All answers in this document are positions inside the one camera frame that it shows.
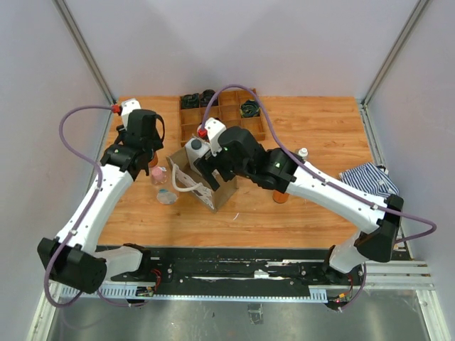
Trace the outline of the blue spray bottle orange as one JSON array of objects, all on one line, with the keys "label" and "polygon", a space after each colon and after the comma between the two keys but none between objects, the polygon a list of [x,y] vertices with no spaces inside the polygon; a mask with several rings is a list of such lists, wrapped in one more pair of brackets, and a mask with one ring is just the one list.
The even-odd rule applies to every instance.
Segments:
[{"label": "blue spray bottle orange", "polygon": [[274,190],[272,194],[272,199],[278,204],[284,204],[289,199],[289,194],[281,193],[278,190]]}]

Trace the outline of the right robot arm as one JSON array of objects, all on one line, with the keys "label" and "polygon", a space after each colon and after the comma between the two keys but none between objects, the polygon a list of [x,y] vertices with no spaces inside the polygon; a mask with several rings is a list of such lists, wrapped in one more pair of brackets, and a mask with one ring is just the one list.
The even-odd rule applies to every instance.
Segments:
[{"label": "right robot arm", "polygon": [[213,190],[220,184],[215,171],[228,182],[239,176],[265,190],[276,190],[310,200],[353,223],[358,231],[344,243],[332,246],[322,265],[323,278],[340,283],[366,261],[387,263],[396,243],[403,199],[370,195],[352,188],[282,148],[265,150],[250,131],[226,127],[209,118],[198,129],[208,150],[194,166]]}]

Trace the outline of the blue striped cloth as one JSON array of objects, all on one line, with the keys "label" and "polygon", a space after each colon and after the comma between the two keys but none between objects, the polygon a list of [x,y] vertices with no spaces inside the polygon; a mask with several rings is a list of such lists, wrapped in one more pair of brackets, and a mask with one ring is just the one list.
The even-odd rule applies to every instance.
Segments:
[{"label": "blue striped cloth", "polygon": [[399,195],[398,187],[376,165],[367,162],[338,174],[341,182],[365,193],[387,198]]}]

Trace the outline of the pink cap clear bottle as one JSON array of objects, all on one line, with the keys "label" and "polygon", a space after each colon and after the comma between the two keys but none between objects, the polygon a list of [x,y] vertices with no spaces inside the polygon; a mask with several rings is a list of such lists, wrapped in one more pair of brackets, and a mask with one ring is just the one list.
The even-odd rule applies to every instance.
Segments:
[{"label": "pink cap clear bottle", "polygon": [[154,166],[150,170],[151,181],[154,185],[161,185],[167,181],[167,170],[161,166]]}]

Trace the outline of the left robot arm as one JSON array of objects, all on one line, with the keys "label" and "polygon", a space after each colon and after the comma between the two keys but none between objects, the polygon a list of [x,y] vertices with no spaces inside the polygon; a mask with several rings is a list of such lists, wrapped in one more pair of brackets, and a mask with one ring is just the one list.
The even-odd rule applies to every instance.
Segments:
[{"label": "left robot arm", "polygon": [[142,108],[137,99],[109,109],[121,117],[122,123],[114,143],[99,161],[69,148],[94,166],[96,179],[68,223],[53,239],[42,239],[37,248],[45,268],[44,282],[55,281],[80,293],[94,293],[105,280],[123,273],[144,281],[152,272],[150,253],[144,247],[128,243],[108,251],[96,248],[120,198],[140,173],[149,173],[150,162],[164,147],[165,133],[156,128],[164,120]]}]

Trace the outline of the white bottle grey cap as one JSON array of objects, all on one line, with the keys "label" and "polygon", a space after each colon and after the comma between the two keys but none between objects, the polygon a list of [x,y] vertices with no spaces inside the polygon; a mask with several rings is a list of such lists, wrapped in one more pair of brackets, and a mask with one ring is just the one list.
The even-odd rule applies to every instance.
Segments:
[{"label": "white bottle grey cap", "polygon": [[195,166],[195,161],[203,157],[210,150],[210,145],[197,137],[192,137],[186,144],[185,150],[188,158],[188,163],[191,169],[198,175],[201,175],[200,171]]}]

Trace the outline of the round clear container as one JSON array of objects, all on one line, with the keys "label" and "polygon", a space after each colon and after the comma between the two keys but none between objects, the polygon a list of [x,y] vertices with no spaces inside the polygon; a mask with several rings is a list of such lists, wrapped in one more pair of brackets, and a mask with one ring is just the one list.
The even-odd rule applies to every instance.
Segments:
[{"label": "round clear container", "polygon": [[156,199],[163,205],[172,205],[177,201],[178,195],[165,188],[160,188],[156,194]]}]

